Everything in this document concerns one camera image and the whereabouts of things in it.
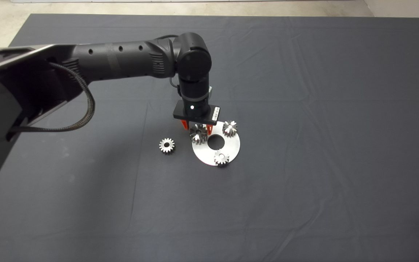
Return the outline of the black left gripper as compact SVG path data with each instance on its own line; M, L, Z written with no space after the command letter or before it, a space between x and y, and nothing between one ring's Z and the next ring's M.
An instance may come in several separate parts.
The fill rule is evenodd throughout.
M192 102L181 99L173 110L173 118L181 120L185 130L189 130L189 122L206 124L207 135L211 135L217 125L220 107L208 103L208 98Z

